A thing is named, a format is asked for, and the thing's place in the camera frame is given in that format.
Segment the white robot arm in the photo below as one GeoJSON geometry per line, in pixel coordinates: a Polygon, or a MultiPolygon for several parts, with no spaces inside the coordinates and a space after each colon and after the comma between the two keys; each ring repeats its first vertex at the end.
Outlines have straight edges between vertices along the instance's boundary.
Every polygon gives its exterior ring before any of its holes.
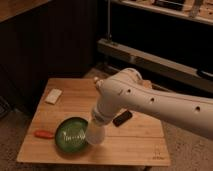
{"type": "Polygon", "coordinates": [[[96,122],[107,125],[121,109],[128,109],[213,140],[213,99],[146,88],[141,80],[134,68],[97,80],[100,96],[92,109],[96,122]]]}

